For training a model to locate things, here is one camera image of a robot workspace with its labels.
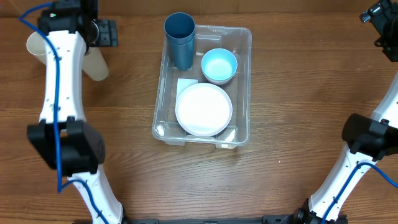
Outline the cream plastic cup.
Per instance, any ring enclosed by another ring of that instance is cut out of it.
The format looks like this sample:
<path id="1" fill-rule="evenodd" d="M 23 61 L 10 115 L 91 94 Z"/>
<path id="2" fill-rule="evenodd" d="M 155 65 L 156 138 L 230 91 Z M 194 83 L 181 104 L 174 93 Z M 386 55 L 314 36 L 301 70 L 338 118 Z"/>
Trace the cream plastic cup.
<path id="1" fill-rule="evenodd" d="M 31 55 L 40 60 L 44 65 L 46 64 L 47 53 L 45 49 L 45 41 L 39 33 L 33 32 L 28 37 L 26 41 L 26 49 Z"/>
<path id="2" fill-rule="evenodd" d="M 90 47 L 83 59 L 83 71 L 94 81 L 104 80 L 109 69 L 99 48 Z"/>

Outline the blue plastic cup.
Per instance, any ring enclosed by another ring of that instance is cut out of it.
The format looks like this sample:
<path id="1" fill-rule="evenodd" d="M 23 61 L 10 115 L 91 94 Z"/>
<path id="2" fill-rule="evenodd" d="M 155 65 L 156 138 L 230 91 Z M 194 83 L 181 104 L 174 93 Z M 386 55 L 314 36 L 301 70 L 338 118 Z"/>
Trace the blue plastic cup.
<path id="1" fill-rule="evenodd" d="M 167 40 L 173 44 L 187 44 L 195 36 L 195 21 L 192 16 L 184 12 L 169 15 L 164 22 Z"/>
<path id="2" fill-rule="evenodd" d="M 179 70 L 188 70 L 193 64 L 195 51 L 195 34 L 183 39 L 167 37 L 174 66 Z"/>

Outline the light blue bowl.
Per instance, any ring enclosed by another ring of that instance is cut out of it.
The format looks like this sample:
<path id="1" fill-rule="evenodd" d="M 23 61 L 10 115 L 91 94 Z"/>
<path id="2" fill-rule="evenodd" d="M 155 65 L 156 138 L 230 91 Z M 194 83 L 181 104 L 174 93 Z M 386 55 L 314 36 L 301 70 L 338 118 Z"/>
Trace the light blue bowl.
<path id="1" fill-rule="evenodd" d="M 204 75 L 221 80 L 234 76 L 238 69 L 236 56 L 227 49 L 217 48 L 207 51 L 201 60 Z"/>

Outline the pink plate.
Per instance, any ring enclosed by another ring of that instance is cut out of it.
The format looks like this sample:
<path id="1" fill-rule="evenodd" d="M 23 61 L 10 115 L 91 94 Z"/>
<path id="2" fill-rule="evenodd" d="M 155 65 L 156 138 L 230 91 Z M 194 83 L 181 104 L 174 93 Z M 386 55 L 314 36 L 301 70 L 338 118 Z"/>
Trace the pink plate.
<path id="1" fill-rule="evenodd" d="M 175 115 L 189 134 L 214 136 L 231 121 L 233 105 L 222 88 L 211 83 L 197 83 L 182 91 L 175 105 Z"/>

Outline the clear plastic storage bin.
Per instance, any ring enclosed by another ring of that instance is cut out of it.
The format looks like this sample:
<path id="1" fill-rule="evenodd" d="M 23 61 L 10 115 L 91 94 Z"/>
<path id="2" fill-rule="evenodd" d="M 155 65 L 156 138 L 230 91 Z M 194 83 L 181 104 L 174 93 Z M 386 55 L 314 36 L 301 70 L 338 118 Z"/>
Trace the clear plastic storage bin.
<path id="1" fill-rule="evenodd" d="M 250 136 L 251 104 L 251 31 L 243 27 L 196 25 L 195 55 L 190 69 L 180 71 L 174 66 L 168 43 L 163 44 L 160 77 L 152 123 L 152 135 L 168 145 L 183 146 L 187 142 L 213 144 L 219 149 L 234 149 L 247 144 Z M 186 132 L 175 116 L 177 81 L 180 78 L 205 82 L 201 60 L 207 51 L 227 49 L 237 58 L 234 77 L 221 88 L 228 94 L 233 114 L 228 126 L 211 137 Z"/>

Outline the grey green bowl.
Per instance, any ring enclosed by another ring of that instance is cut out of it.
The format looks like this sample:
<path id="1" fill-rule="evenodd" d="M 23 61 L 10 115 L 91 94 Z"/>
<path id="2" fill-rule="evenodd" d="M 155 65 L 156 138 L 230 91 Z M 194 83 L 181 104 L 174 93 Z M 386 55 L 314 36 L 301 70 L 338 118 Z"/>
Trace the grey green bowl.
<path id="1" fill-rule="evenodd" d="M 230 76 L 230 77 L 227 77 L 227 78 L 224 78 L 224 79 L 221 79 L 221 80 L 216 80 L 216 79 L 214 79 L 214 78 L 212 78 L 212 77 L 209 77 L 209 76 L 207 76 L 207 75 L 205 75 L 205 78 L 206 78 L 210 83 L 212 83 L 212 84 L 214 84 L 214 85 L 224 85 L 224 84 L 228 83 L 229 81 L 231 81 L 231 80 L 234 78 L 234 76 Z"/>

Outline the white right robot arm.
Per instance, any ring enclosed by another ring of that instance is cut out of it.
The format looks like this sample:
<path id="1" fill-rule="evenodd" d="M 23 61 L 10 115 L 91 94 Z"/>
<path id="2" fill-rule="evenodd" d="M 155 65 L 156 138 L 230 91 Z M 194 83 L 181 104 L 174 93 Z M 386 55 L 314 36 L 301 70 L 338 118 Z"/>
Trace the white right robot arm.
<path id="1" fill-rule="evenodd" d="M 374 26 L 380 35 L 374 45 L 382 48 L 391 62 L 396 62 L 397 3 L 380 0 L 364 11 L 360 19 Z M 354 113 L 346 120 L 341 138 L 345 142 L 342 152 L 321 187 L 282 223 L 347 223 L 340 210 L 369 169 L 397 185 L 376 167 L 383 157 L 397 154 L 397 80 L 393 80 L 371 117 Z"/>

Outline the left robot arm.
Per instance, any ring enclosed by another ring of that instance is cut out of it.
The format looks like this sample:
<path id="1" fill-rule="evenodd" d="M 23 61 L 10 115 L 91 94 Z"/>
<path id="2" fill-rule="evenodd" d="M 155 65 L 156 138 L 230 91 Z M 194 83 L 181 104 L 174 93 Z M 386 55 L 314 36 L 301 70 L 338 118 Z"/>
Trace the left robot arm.
<path id="1" fill-rule="evenodd" d="M 37 6 L 34 32 L 43 48 L 45 96 L 39 122 L 27 138 L 57 173 L 57 190 L 73 185 L 93 223 L 127 223 L 104 171 L 105 141 L 86 121 L 82 76 L 100 81 L 109 70 L 102 47 L 118 45 L 114 20 L 98 17 L 97 0 L 61 0 Z"/>

